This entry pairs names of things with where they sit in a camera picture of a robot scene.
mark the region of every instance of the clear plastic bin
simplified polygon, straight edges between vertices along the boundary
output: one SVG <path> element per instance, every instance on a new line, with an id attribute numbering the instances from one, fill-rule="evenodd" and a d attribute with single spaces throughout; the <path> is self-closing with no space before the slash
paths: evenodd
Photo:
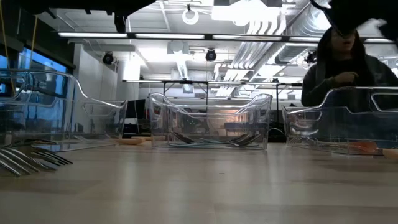
<path id="1" fill-rule="evenodd" d="M 320 106 L 283 112 L 291 146 L 358 155 L 398 148 L 398 88 L 338 88 Z"/>
<path id="2" fill-rule="evenodd" d="M 267 149 L 270 95 L 241 106 L 175 105 L 160 93 L 149 99 L 154 147 Z"/>
<path id="3" fill-rule="evenodd" d="M 127 102 L 87 97 L 78 80 L 64 73 L 0 71 L 0 145 L 10 139 L 57 142 L 53 151 L 114 144 L 123 133 Z"/>

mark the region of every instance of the person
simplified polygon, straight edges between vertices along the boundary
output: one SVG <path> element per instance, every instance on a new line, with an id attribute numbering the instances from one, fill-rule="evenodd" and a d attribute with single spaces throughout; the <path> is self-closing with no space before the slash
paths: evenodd
<path id="1" fill-rule="evenodd" d="M 366 54 L 358 31 L 342 37 L 332 27 L 319 41 L 317 64 L 305 75 L 302 104 L 317 106 L 334 88 L 346 86 L 398 86 L 398 78 L 384 63 Z M 348 92 L 333 96 L 339 106 L 357 98 Z"/>

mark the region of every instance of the glass window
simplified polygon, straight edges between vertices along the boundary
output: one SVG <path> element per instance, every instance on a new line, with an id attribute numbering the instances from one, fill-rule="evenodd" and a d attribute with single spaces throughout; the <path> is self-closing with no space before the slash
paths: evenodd
<path id="1" fill-rule="evenodd" d="M 31 51 L 24 48 L 24 51 L 19 54 L 18 68 L 19 69 L 29 69 Z M 55 72 L 67 72 L 67 68 L 53 60 L 44 57 L 41 54 L 33 52 L 32 67 L 34 70 L 50 70 Z"/>
<path id="2" fill-rule="evenodd" d="M 0 55 L 0 68 L 7 68 L 7 58 Z"/>

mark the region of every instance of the table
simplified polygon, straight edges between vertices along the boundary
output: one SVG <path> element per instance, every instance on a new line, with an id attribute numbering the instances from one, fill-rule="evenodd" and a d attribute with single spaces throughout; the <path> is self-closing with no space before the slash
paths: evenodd
<path id="1" fill-rule="evenodd" d="M 112 146 L 56 173 L 0 177 L 0 223 L 397 223 L 398 164 L 269 144 L 266 152 Z"/>

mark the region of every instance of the ceiling light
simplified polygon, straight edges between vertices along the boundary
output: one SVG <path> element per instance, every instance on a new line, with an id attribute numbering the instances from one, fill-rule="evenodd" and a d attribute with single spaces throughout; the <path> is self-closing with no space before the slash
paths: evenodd
<path id="1" fill-rule="evenodd" d="M 289 41 L 291 42 L 319 42 L 321 37 L 291 37 Z"/>
<path id="2" fill-rule="evenodd" d="M 203 34 L 136 34 L 138 39 L 195 39 L 202 40 L 205 38 Z"/>
<path id="3" fill-rule="evenodd" d="M 385 39 L 385 38 L 367 38 L 365 40 L 365 43 L 367 43 L 367 44 L 382 44 L 382 43 L 393 44 L 394 42 L 389 39 Z"/>
<path id="4" fill-rule="evenodd" d="M 278 85 L 279 83 L 246 83 L 247 85 Z"/>
<path id="5" fill-rule="evenodd" d="M 133 82 L 133 83 L 161 83 L 160 80 L 123 80 L 124 82 Z"/>
<path id="6" fill-rule="evenodd" d="M 90 32 L 59 32 L 60 37 L 79 37 L 79 38 L 127 38 L 127 34 L 117 33 L 90 33 Z"/>
<path id="7" fill-rule="evenodd" d="M 286 43 L 288 47 L 318 47 L 315 43 Z"/>
<path id="8" fill-rule="evenodd" d="M 167 97 L 167 99 L 181 99 L 181 100 L 204 100 L 206 98 L 200 98 L 200 97 Z"/>
<path id="9" fill-rule="evenodd" d="M 209 82 L 209 84 L 240 85 L 241 82 Z"/>
<path id="10" fill-rule="evenodd" d="M 251 40 L 251 41 L 280 41 L 282 37 L 264 35 L 213 35 L 215 40 Z"/>

